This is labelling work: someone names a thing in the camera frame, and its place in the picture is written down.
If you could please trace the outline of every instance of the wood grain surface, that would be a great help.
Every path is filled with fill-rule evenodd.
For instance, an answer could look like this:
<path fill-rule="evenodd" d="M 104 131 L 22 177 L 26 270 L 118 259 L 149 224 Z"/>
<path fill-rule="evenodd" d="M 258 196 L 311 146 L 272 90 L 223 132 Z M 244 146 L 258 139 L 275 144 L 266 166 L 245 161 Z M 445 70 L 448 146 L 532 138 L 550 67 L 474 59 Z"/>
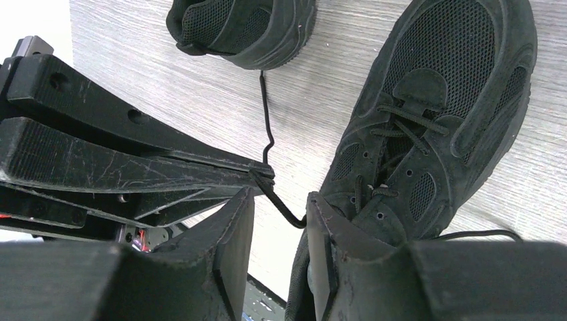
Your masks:
<path fill-rule="evenodd" d="M 275 191 L 298 217 L 319 189 L 370 65 L 410 0 L 318 0 L 300 55 L 266 73 Z M 71 0 L 75 68 L 208 144 L 261 159 L 259 72 L 190 57 L 165 27 L 171 0 Z M 509 226 L 567 243 L 567 3 L 532 0 L 539 35 L 532 101 L 513 148 L 447 232 Z M 300 231 L 257 199 L 249 273 L 287 298 Z"/>

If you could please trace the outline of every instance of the shoelace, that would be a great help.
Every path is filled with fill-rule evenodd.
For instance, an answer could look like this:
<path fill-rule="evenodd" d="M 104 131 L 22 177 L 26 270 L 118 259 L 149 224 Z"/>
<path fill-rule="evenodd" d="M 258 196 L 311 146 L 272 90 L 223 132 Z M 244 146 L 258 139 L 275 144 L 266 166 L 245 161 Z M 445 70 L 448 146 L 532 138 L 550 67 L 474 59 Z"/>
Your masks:
<path fill-rule="evenodd" d="M 259 80 L 260 80 L 260 89 L 261 89 L 261 93 L 262 93 L 262 104 L 263 104 L 263 109 L 264 109 L 264 120 L 265 120 L 266 133 L 267 133 L 267 136 L 268 136 L 268 139 L 269 139 L 269 144 L 264 148 L 264 150 L 262 152 L 262 162 L 264 164 L 268 164 L 267 155 L 268 155 L 269 150 L 274 146 L 275 140 L 273 139 L 273 134 L 271 133 L 271 127 L 270 127 L 270 123 L 269 123 L 269 110 L 268 110 L 268 104 L 267 104 L 267 90 L 266 90 L 265 77 L 264 77 L 264 71 L 263 70 L 260 71 Z M 407 111 L 402 110 L 400 108 L 396 108 L 394 106 L 380 105 L 378 107 L 378 110 L 390 112 L 391 114 L 397 115 L 397 116 L 404 118 L 404 119 L 407 119 L 407 120 L 410 120 L 411 122 L 414 122 L 414 123 L 419 124 L 419 125 L 427 128 L 427 129 L 438 132 L 439 134 L 447 135 L 449 133 L 449 130 L 447 128 L 434 123 L 433 121 L 429 120 L 428 118 L 411 114 L 410 112 L 407 112 Z M 387 136 L 387 137 L 404 137 L 404 136 L 407 136 L 412 140 L 412 142 L 415 144 L 415 146 L 421 152 L 423 152 L 424 154 L 429 153 L 429 149 L 425 146 L 425 144 L 421 141 L 421 139 L 416 134 L 414 134 L 407 126 L 405 126 L 399 120 L 394 120 L 394 125 L 396 125 L 399 128 L 399 130 L 386 130 L 386 129 L 377 128 L 377 129 L 372 130 L 371 133 L 375 134 L 375 135 Z M 400 161 L 402 157 L 403 157 L 403 155 L 398 155 L 398 156 L 392 157 L 392 159 L 390 159 L 388 162 L 383 164 L 382 170 L 380 170 L 380 171 L 386 170 L 387 168 L 389 168 L 389 166 L 392 166 L 397 161 Z M 305 216 L 303 216 L 303 218 L 301 220 L 299 220 L 290 211 L 290 209 L 286 206 L 286 204 L 284 204 L 284 202 L 280 199 L 280 197 L 273 191 L 272 186 L 270 184 L 266 183 L 265 179 L 257 171 L 252 169 L 252 170 L 249 171 L 249 175 L 252 179 L 254 179 L 254 181 L 256 182 L 256 184 L 258 185 L 260 190 L 264 193 L 264 195 L 272 202 L 272 204 L 275 206 L 275 208 L 283 215 L 283 217 L 292 226 L 294 226 L 298 229 L 304 229 L 307 226 L 307 216 L 305 215 Z M 363 184 L 362 176 L 358 175 L 357 178 L 356 178 L 356 185 L 355 185 L 355 188 L 354 188 L 354 199 L 355 199 L 355 207 L 356 207 L 357 213 L 359 213 L 362 210 L 362 188 L 363 188 L 362 184 Z M 398 192 L 393 191 L 392 189 L 388 188 L 385 185 L 381 185 L 379 187 L 373 188 L 373 190 L 372 190 L 372 197 L 375 197 L 377 195 L 383 195 L 385 197 L 397 197 Z M 508 230 L 505 230 L 505 229 L 494 229 L 494 230 L 489 230 L 489 231 L 462 231 L 462 232 L 456 232 L 456 233 L 441 235 L 441 236 L 435 237 L 433 239 L 449 240 L 449 239 L 458 239 L 458 238 L 462 238 L 462 237 L 487 237 L 487 236 L 494 236 L 494 235 L 510 237 L 514 241 L 519 241 L 519 242 L 523 241 L 522 238 L 516 232 L 508 231 Z"/>

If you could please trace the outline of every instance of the black shoe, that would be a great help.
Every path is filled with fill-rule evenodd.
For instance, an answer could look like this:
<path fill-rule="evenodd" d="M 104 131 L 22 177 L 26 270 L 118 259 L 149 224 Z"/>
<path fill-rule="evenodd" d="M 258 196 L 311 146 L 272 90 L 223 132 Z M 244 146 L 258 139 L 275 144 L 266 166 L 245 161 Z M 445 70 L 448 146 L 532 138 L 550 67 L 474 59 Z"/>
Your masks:
<path fill-rule="evenodd" d="M 166 24 L 186 54 L 270 70 L 296 57 L 307 42 L 315 0 L 174 0 Z"/>
<path fill-rule="evenodd" d="M 528 0 L 413 1 L 372 65 L 321 195 L 392 246 L 438 237 L 518 134 L 536 50 Z M 304 235 L 286 320 L 313 316 L 306 248 Z"/>

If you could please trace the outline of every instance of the shoelace bow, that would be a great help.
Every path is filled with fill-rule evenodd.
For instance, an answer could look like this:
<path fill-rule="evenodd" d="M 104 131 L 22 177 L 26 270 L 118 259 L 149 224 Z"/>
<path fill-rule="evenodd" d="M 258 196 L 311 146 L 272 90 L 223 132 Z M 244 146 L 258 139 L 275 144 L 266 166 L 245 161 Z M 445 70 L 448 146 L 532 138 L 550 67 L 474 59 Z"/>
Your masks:
<path fill-rule="evenodd" d="M 271 127 L 269 123 L 269 110 L 267 105 L 267 90 L 264 78 L 264 71 L 260 71 L 260 88 L 262 93 L 262 103 L 264 109 L 264 120 L 265 120 L 265 127 L 266 133 L 269 139 L 269 144 L 264 148 L 262 152 L 262 162 L 264 164 L 268 164 L 267 154 L 269 150 L 274 146 L 275 140 L 273 139 L 273 134 L 271 133 Z M 381 104 L 378 106 L 378 110 L 390 112 L 391 114 L 398 116 L 399 118 L 403 118 L 414 122 L 415 124 L 419 124 L 426 129 L 433 130 L 434 132 L 438 132 L 442 135 L 447 135 L 449 130 L 441 125 L 434 123 L 432 120 L 428 118 L 418 116 L 407 112 L 406 110 L 402 110 L 401 108 L 397 108 L 394 106 L 384 105 Z M 384 137 L 408 137 L 411 139 L 412 143 L 425 155 L 429 154 L 429 149 L 423 141 L 414 133 L 412 132 L 407 126 L 405 126 L 400 120 L 394 120 L 393 124 L 399 128 L 398 130 L 390 130 L 390 129 L 382 129 L 382 128 L 375 128 L 371 130 L 371 134 L 377 136 L 384 136 Z M 387 170 L 389 167 L 397 164 L 404 157 L 403 154 L 397 155 L 392 157 L 386 163 L 382 165 L 382 169 L 380 172 Z M 280 197 L 273 191 L 272 185 L 266 183 L 265 179 L 255 170 L 250 170 L 249 175 L 254 179 L 260 190 L 264 193 L 264 195 L 272 202 L 275 208 L 283 215 L 283 217 L 294 227 L 298 229 L 304 229 L 307 226 L 307 216 L 303 216 L 301 220 L 299 220 L 291 211 L 290 209 L 284 204 L 284 202 L 280 199 Z M 363 181 L 362 176 L 358 175 L 356 178 L 356 184 L 354 187 L 354 204 L 356 207 L 356 212 L 359 213 L 362 211 L 362 189 Z M 372 197 L 377 195 L 382 195 L 384 197 L 398 197 L 399 193 L 390 189 L 385 185 L 381 185 L 379 187 L 375 187 L 372 190 Z M 458 239 L 462 237 L 486 237 L 486 236 L 506 236 L 510 237 L 514 241 L 523 241 L 522 238 L 513 231 L 508 231 L 506 229 L 494 229 L 489 231 L 462 231 L 456 233 L 450 233 L 435 237 L 434 239 L 438 240 L 449 240 L 449 239 Z"/>

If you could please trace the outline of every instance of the shoe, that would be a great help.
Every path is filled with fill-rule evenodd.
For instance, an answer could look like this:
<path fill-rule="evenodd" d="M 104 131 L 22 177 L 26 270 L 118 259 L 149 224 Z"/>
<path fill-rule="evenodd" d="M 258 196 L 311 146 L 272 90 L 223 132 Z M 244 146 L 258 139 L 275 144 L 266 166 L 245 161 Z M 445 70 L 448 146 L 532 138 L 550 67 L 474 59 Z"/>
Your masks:
<path fill-rule="evenodd" d="M 372 65 L 320 194 L 394 247 L 437 238 L 514 142 L 537 43 L 528 0 L 413 1 Z M 308 266 L 304 234 L 286 320 L 314 319 Z"/>
<path fill-rule="evenodd" d="M 297 56 L 315 12 L 315 0 L 174 0 L 166 25 L 186 54 L 270 70 Z"/>

